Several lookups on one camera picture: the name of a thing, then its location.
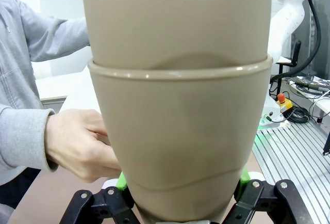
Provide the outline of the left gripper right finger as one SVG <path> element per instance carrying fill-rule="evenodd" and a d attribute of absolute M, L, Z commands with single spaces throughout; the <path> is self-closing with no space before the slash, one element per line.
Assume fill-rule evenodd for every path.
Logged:
<path fill-rule="evenodd" d="M 274 185 L 254 179 L 246 168 L 234 191 L 236 203 L 224 223 L 251 223 L 256 212 L 265 212 L 273 223 L 313 223 L 295 184 L 279 180 Z"/>

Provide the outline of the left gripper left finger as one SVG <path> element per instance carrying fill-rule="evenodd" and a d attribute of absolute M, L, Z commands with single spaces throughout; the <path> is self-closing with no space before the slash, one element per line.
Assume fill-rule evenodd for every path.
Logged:
<path fill-rule="evenodd" d="M 115 223 L 140 223 L 133 212 L 134 200 L 123 175 L 115 186 L 93 194 L 78 190 L 73 195 L 60 223 L 102 223 L 111 218 Z"/>

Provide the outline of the person's right hand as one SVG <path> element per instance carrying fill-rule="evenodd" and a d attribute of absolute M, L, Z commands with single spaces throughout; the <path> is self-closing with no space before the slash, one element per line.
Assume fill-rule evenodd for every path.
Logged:
<path fill-rule="evenodd" d="M 86 183 L 117 178 L 121 168 L 106 138 L 102 115 L 95 110 L 68 109 L 47 119 L 45 154 L 48 160 Z"/>

